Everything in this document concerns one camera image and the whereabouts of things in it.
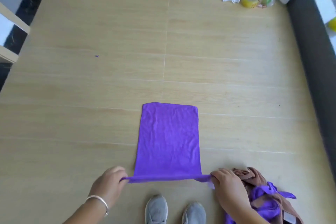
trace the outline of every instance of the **silver bracelet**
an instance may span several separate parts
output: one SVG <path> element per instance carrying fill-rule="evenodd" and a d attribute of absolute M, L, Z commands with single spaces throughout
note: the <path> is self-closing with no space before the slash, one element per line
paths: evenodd
<path fill-rule="evenodd" d="M 107 206 L 107 203 L 105 202 L 104 199 L 102 199 L 101 197 L 97 196 L 97 195 L 91 195 L 91 196 L 88 196 L 87 199 L 85 200 L 85 202 L 90 199 L 90 198 L 96 198 L 98 200 L 100 200 L 106 207 L 106 214 L 105 214 L 105 217 L 109 214 L 109 207 Z"/>

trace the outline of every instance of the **sneaker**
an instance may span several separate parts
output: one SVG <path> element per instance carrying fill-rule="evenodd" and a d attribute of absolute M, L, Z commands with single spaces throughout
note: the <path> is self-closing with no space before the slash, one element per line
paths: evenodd
<path fill-rule="evenodd" d="M 152 197 L 145 208 L 146 224 L 166 224 L 168 218 L 168 205 L 162 195 Z"/>
<path fill-rule="evenodd" d="M 182 224 L 206 224 L 207 216 L 204 207 L 194 202 L 187 206 L 182 216 Z"/>

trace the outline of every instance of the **shoe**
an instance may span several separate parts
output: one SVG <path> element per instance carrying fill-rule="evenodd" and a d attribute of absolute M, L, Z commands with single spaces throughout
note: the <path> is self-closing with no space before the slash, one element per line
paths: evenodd
<path fill-rule="evenodd" d="M 187 206 L 182 216 L 182 224 L 206 224 L 207 216 L 204 207 L 194 202 Z"/>
<path fill-rule="evenodd" d="M 145 208 L 146 224 L 166 224 L 168 218 L 168 205 L 162 195 L 152 197 Z"/>

